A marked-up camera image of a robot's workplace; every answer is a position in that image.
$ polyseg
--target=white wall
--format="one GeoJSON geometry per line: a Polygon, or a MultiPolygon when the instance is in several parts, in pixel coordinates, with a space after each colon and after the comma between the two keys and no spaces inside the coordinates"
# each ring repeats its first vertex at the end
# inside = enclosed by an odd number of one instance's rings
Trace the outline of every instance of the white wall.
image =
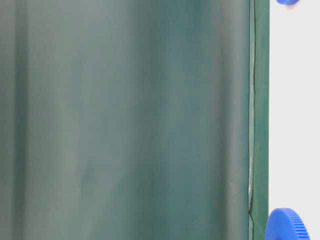
{"type": "Polygon", "coordinates": [[[320,239],[320,1],[270,0],[269,209],[320,239]]]}

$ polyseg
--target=blue knob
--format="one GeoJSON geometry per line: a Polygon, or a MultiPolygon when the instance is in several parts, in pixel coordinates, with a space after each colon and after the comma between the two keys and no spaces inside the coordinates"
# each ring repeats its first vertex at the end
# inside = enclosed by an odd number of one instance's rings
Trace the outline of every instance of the blue knob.
{"type": "Polygon", "coordinates": [[[266,224],[265,240],[310,240],[299,215],[290,208],[276,208],[266,224]]]}
{"type": "Polygon", "coordinates": [[[292,5],[298,2],[299,0],[276,0],[280,4],[292,5]]]}

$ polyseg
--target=green curtain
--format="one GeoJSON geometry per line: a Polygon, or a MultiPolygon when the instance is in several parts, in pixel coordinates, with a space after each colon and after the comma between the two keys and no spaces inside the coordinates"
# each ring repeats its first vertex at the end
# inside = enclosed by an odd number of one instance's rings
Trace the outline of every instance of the green curtain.
{"type": "Polygon", "coordinates": [[[263,240],[268,0],[1,0],[0,237],[263,240]]]}

